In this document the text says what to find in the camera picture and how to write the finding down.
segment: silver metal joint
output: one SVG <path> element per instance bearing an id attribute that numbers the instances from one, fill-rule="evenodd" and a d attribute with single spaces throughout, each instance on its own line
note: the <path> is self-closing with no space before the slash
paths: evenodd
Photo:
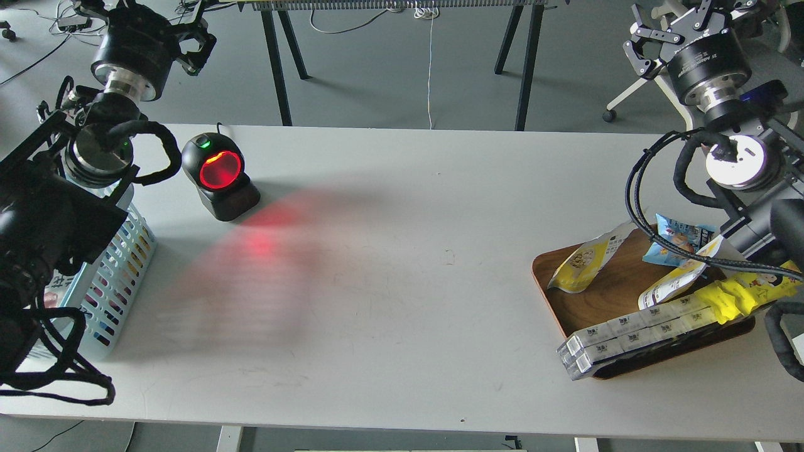
<path id="1" fill-rule="evenodd" d="M 134 104 L 156 98 L 154 86 L 143 76 L 114 64 L 102 64 L 95 76 L 105 85 L 104 92 L 115 92 L 128 97 Z"/>
<path id="2" fill-rule="evenodd" d="M 721 74 L 697 84 L 683 99 L 685 105 L 700 105 L 704 113 L 725 101 L 740 99 L 737 89 L 748 80 L 743 72 Z"/>

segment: power strip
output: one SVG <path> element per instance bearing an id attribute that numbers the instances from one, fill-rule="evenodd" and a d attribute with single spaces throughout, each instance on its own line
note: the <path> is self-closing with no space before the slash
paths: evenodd
<path id="1" fill-rule="evenodd" d="M 64 33 L 75 33 L 83 29 L 89 28 L 92 25 L 92 19 L 84 16 L 73 16 L 60 18 L 56 21 L 56 26 L 59 31 Z"/>

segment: yellow snack bag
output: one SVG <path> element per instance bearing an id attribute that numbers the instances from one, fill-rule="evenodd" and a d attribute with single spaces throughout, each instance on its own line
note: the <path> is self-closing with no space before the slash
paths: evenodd
<path id="1" fill-rule="evenodd" d="M 592 280 L 633 230 L 634 224 L 626 221 L 614 230 L 581 245 L 559 265 L 548 288 L 556 287 L 568 294 L 582 292 L 592 284 Z"/>

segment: table leg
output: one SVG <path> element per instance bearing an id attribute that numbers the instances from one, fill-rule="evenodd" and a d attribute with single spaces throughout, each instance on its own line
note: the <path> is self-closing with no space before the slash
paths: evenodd
<path id="1" fill-rule="evenodd" d="M 285 75 L 282 73 L 282 62 L 279 56 L 279 46 L 277 45 L 277 31 L 273 25 L 273 15 L 271 10 L 263 10 L 260 15 L 262 16 L 262 27 L 265 32 L 265 43 L 268 45 L 268 58 L 271 62 L 273 84 L 277 89 L 279 115 L 282 118 L 282 125 L 293 125 L 293 121 L 290 119 L 288 92 L 285 89 Z"/>
<path id="2" fill-rule="evenodd" d="M 575 438 L 576 452 L 598 452 L 597 438 Z"/>
<path id="3" fill-rule="evenodd" d="M 525 51 L 525 67 L 522 70 L 522 88 L 519 90 L 519 107 L 516 110 L 516 126 L 514 130 L 525 130 L 527 104 L 531 98 L 533 83 L 533 67 L 536 64 L 536 50 L 539 48 L 539 35 L 542 32 L 544 5 L 534 5 L 531 11 L 531 26 L 527 31 L 527 50 Z"/>
<path id="4" fill-rule="evenodd" d="M 218 447 L 215 452 L 238 452 L 240 439 L 243 437 L 243 427 L 238 425 L 223 425 L 220 427 Z"/>
<path id="5" fill-rule="evenodd" d="M 514 33 L 516 26 L 519 25 L 519 18 L 522 16 L 523 6 L 514 6 L 511 10 L 511 16 L 508 18 L 508 27 L 505 29 L 505 36 L 502 38 L 502 46 L 500 52 L 497 54 L 497 64 L 494 66 L 494 73 L 500 75 L 503 73 L 503 66 L 505 60 L 508 58 L 508 51 L 511 49 L 511 42 L 514 40 Z"/>
<path id="6" fill-rule="evenodd" d="M 296 33 L 293 32 L 293 24 L 290 23 L 288 11 L 279 10 L 277 13 L 279 13 L 279 21 L 282 22 L 282 28 L 285 30 L 285 37 L 288 39 L 288 46 L 290 46 L 290 55 L 293 56 L 293 62 L 296 63 L 299 78 L 307 80 L 310 76 L 307 75 L 307 69 L 304 67 L 302 52 L 299 51 L 299 43 L 296 41 Z"/>

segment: plastic basket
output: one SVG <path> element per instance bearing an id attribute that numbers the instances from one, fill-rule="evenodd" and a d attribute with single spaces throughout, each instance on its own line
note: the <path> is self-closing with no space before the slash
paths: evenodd
<path id="1" fill-rule="evenodd" d="M 97 261 L 84 264 L 74 277 L 56 275 L 46 289 L 46 303 L 51 295 L 59 298 L 55 306 L 78 307 L 84 312 L 87 328 L 78 350 L 91 360 L 102 360 L 117 344 L 156 250 L 157 241 L 145 219 L 133 205 L 128 206 L 128 213 Z M 53 323 L 62 335 L 72 328 L 72 322 L 65 318 Z M 30 356 L 51 358 L 52 354 L 37 342 Z"/>

